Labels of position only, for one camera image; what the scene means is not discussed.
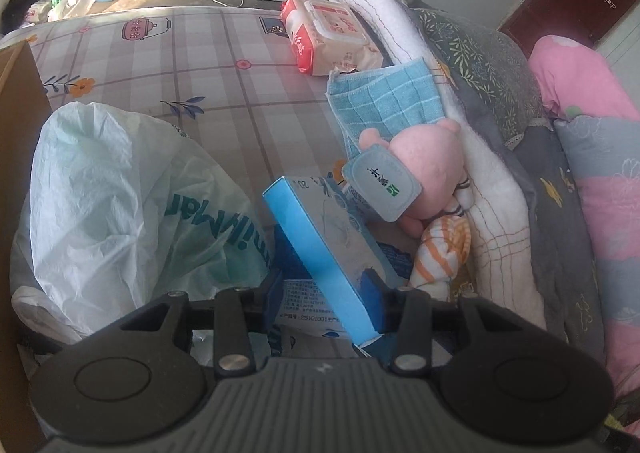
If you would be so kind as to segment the blue tissue box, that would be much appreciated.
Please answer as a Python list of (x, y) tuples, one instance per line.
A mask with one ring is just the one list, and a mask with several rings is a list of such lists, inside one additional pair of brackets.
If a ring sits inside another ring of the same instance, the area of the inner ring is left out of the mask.
[(362, 303), (361, 275), (373, 269), (390, 287), (402, 280), (354, 204), (322, 176), (281, 176), (262, 198), (352, 342), (378, 339)]

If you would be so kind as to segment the orange striped white cloth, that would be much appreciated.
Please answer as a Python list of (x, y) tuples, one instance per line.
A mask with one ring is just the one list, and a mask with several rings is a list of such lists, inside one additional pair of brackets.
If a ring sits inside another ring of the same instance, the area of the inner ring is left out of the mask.
[(409, 285), (435, 300), (447, 301), (452, 281), (469, 258), (472, 234), (465, 215), (447, 214), (422, 233)]

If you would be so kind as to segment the yogurt cup foil lid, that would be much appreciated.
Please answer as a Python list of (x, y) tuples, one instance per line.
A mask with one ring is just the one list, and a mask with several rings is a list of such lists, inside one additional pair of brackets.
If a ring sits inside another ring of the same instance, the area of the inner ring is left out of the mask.
[(343, 176), (385, 222), (398, 221), (422, 193), (408, 168), (380, 144), (347, 161)]

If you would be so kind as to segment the pink plush toy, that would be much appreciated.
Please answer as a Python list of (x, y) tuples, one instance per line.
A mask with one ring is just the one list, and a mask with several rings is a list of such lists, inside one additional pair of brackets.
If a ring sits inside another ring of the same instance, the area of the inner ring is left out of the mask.
[(474, 204), (471, 181), (464, 167), (461, 127), (442, 118), (435, 124), (416, 124), (385, 141), (374, 128), (359, 135), (360, 150), (380, 144), (390, 150), (422, 186), (422, 193), (399, 218), (398, 224), (417, 239), (428, 222), (443, 214), (461, 214)]

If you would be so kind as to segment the blue checkered towel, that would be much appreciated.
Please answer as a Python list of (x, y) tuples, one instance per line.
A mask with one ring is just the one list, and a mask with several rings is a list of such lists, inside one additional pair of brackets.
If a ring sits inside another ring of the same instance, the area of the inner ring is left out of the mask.
[(386, 141), (416, 124), (445, 117), (434, 77), (422, 58), (365, 72), (332, 72), (326, 98), (341, 128), (346, 155), (359, 152), (359, 135), (374, 128)]

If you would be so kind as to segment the white fleece blanket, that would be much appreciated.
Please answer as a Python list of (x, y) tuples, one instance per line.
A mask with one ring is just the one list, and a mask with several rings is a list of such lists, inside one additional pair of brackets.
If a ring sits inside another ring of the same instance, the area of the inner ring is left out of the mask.
[(465, 262), (473, 263), (480, 295), (539, 327), (546, 325), (530, 251), (521, 187), (470, 127), (445, 69), (399, 0), (330, 0), (358, 13), (392, 64), (329, 81), (346, 143), (359, 153), (384, 148), (421, 185), (397, 220), (419, 246), (409, 283), (447, 300)]

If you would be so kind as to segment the white plastic shopping bag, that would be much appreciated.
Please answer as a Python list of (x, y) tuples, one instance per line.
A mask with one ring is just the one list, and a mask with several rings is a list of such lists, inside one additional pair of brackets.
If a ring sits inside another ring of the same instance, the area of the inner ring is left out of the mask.
[(272, 248), (252, 203), (167, 121), (100, 103), (44, 123), (11, 251), (11, 303), (71, 345), (151, 300), (257, 286)]

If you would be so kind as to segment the grey floral quilt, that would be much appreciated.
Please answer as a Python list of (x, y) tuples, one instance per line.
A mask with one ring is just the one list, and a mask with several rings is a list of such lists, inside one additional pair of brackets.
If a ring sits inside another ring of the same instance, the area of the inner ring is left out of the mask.
[(514, 148), (534, 195), (535, 265), (552, 333), (606, 366), (613, 414), (639, 424), (639, 125), (579, 116)]

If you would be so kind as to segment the plaid cartoon bed sheet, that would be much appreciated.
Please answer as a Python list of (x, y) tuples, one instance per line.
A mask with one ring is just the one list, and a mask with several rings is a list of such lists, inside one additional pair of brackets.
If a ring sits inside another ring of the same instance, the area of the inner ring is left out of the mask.
[(50, 104), (100, 102), (179, 126), (250, 196), (345, 156), (326, 80), (301, 74), (278, 12), (173, 6), (24, 27)]

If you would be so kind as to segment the red wet wipes pack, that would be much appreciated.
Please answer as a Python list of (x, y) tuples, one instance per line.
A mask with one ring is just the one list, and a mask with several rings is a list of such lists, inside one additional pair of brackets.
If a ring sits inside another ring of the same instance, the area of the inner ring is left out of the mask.
[(382, 52), (348, 5), (285, 0), (280, 19), (302, 74), (326, 77), (383, 66)]

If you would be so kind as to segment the green leaf pattern pillow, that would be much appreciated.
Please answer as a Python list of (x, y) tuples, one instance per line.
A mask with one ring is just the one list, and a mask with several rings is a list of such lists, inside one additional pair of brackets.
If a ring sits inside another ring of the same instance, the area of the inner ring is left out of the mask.
[(518, 45), (503, 32), (438, 9), (414, 9), (421, 34), (461, 91), (482, 101), (507, 147), (529, 127), (551, 127), (537, 81)]

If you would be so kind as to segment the cardboard box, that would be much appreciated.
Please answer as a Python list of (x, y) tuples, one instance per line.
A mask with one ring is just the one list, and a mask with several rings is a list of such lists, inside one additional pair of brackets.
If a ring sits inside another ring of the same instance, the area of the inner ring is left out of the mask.
[(40, 128), (51, 115), (29, 43), (1, 50), (1, 450), (33, 452), (43, 435), (28, 403), (28, 381), (11, 305), (10, 256), (29, 188)]

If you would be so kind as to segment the pink pillow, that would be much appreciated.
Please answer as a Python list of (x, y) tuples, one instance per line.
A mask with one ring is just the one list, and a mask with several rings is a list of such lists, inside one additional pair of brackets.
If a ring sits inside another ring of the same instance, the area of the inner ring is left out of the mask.
[(552, 118), (578, 116), (639, 120), (639, 111), (598, 52), (562, 36), (537, 40), (528, 59), (542, 105)]

